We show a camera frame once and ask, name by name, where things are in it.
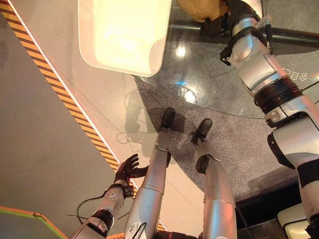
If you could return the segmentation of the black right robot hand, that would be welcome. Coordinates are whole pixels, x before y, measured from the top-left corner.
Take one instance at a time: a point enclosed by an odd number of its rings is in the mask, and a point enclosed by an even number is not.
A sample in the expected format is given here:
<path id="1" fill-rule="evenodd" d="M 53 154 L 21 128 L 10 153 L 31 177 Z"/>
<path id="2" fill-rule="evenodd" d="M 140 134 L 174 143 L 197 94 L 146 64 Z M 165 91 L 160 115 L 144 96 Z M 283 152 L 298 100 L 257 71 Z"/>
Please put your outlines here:
<path id="1" fill-rule="evenodd" d="M 206 19 L 201 27 L 201 34 L 207 38 L 215 38 L 227 32 L 242 19 L 252 17 L 259 21 L 263 17 L 260 0 L 223 0 L 228 11 L 215 20 Z"/>

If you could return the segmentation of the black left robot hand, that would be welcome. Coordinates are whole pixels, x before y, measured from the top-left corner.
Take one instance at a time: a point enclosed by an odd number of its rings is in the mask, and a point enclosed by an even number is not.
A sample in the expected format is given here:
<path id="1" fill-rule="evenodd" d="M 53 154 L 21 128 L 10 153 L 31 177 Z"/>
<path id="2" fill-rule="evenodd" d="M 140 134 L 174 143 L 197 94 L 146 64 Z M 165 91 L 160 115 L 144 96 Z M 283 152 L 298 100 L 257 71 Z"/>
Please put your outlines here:
<path id="1" fill-rule="evenodd" d="M 131 178 L 145 177 L 148 166 L 140 168 L 138 154 L 133 154 L 122 162 L 115 174 L 114 184 L 128 185 Z"/>

